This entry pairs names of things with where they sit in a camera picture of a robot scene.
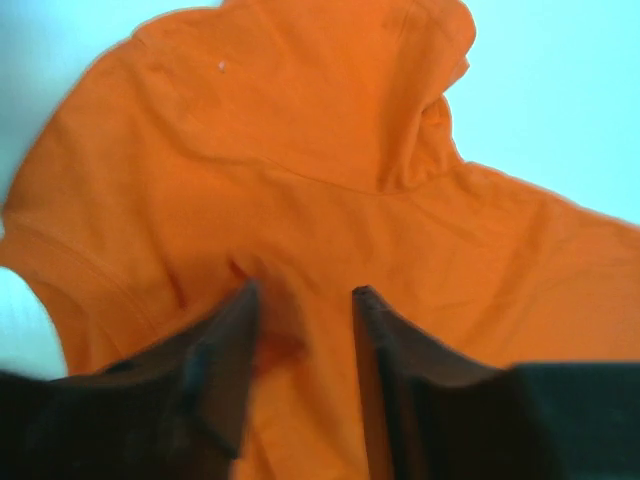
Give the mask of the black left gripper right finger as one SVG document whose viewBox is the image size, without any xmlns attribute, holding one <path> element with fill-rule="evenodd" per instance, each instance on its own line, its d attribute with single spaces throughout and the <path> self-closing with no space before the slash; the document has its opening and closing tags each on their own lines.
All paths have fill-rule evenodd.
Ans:
<svg viewBox="0 0 640 480">
<path fill-rule="evenodd" d="M 371 287 L 352 293 L 374 479 L 635 479 L 639 367 L 493 368 L 448 348 Z"/>
</svg>

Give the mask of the orange t-shirt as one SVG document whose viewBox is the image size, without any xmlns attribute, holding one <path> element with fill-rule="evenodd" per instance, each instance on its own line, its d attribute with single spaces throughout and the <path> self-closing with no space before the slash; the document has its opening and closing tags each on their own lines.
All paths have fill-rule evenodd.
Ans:
<svg viewBox="0 0 640 480">
<path fill-rule="evenodd" d="M 263 289 L 236 479 L 364 479 L 351 293 L 492 365 L 639 356 L 639 231 L 460 157 L 459 1 L 227 1 L 140 27 L 31 147 L 1 264 L 68 369 Z"/>
</svg>

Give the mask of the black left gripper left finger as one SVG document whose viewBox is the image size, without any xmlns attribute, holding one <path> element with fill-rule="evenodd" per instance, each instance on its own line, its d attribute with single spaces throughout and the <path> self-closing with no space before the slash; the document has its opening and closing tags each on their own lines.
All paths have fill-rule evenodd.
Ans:
<svg viewBox="0 0 640 480">
<path fill-rule="evenodd" d="M 5 479 L 226 479 L 240 457 L 259 289 L 91 375 L 1 376 Z"/>
</svg>

